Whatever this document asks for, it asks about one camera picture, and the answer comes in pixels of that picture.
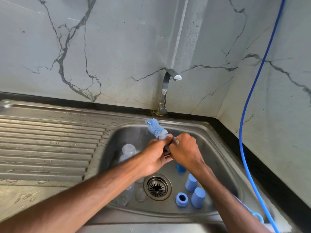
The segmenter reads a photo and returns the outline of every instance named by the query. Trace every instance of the white marble wall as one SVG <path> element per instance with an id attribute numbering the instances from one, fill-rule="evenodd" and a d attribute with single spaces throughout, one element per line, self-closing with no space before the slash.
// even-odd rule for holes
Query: white marble wall
<path id="1" fill-rule="evenodd" d="M 0 0 L 0 91 L 213 116 L 264 0 Z"/>
<path id="2" fill-rule="evenodd" d="M 236 136 L 281 0 L 269 0 L 217 118 Z M 249 102 L 244 144 L 311 207 L 311 0 L 287 0 Z"/>

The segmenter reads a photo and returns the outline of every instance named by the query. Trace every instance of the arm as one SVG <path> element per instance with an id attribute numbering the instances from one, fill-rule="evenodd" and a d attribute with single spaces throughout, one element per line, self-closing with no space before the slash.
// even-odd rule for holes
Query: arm
<path id="1" fill-rule="evenodd" d="M 74 233 L 126 187 L 172 160 L 165 158 L 165 140 L 152 140 L 140 154 L 122 164 L 52 196 L 0 223 L 2 232 Z"/>
<path id="2" fill-rule="evenodd" d="M 199 151 L 194 137 L 183 133 L 177 137 L 179 145 L 169 146 L 171 156 L 187 168 L 212 198 L 229 232 L 270 233 L 238 200 L 217 180 Z"/>

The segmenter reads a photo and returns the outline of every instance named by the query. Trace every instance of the black countertop edge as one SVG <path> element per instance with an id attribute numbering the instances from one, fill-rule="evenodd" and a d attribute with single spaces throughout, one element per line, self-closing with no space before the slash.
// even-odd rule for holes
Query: black countertop edge
<path id="1" fill-rule="evenodd" d="M 0 100 L 15 100 L 36 102 L 56 106 L 68 106 L 82 109 L 93 109 L 119 113 L 139 114 L 152 116 L 153 110 L 132 108 L 118 105 L 106 105 L 83 101 L 73 101 L 41 96 L 23 95 L 0 92 Z M 239 139 L 235 137 L 218 119 L 212 117 L 189 115 L 169 112 L 168 117 L 174 119 L 205 121 L 220 135 L 223 141 L 233 151 L 235 156 L 242 161 L 239 148 Z M 266 192 L 274 199 L 278 206 L 290 217 L 303 232 L 311 232 L 311 209 L 266 165 L 264 165 L 245 145 L 244 154 L 251 174 L 262 185 Z"/>

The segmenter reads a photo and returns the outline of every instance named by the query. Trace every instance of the hand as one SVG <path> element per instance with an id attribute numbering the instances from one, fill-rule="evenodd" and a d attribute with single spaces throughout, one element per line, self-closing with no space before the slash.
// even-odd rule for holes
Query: hand
<path id="1" fill-rule="evenodd" d="M 196 144 L 196 139 L 190 136 L 188 133 L 182 133 L 176 137 L 179 144 L 172 143 L 169 146 L 171 156 L 181 166 L 191 170 L 198 168 L 198 165 L 205 162 L 200 153 L 199 147 Z"/>
<path id="2" fill-rule="evenodd" d="M 172 142 L 173 135 L 168 134 L 164 140 L 153 139 L 149 142 L 146 149 L 136 155 L 140 160 L 141 177 L 149 176 L 158 171 L 164 164 L 172 161 L 169 157 L 164 157 L 168 152 L 163 152 L 165 145 Z"/>

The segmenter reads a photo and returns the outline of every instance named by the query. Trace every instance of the forearm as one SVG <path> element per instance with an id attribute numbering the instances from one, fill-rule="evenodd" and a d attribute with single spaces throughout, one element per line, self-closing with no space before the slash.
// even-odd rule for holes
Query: forearm
<path id="1" fill-rule="evenodd" d="M 208 192 L 230 233 L 270 232 L 217 180 L 211 168 L 198 164 L 191 173 Z"/>
<path id="2" fill-rule="evenodd" d="M 139 156 L 50 197 L 0 223 L 10 233 L 73 233 L 140 178 Z"/>

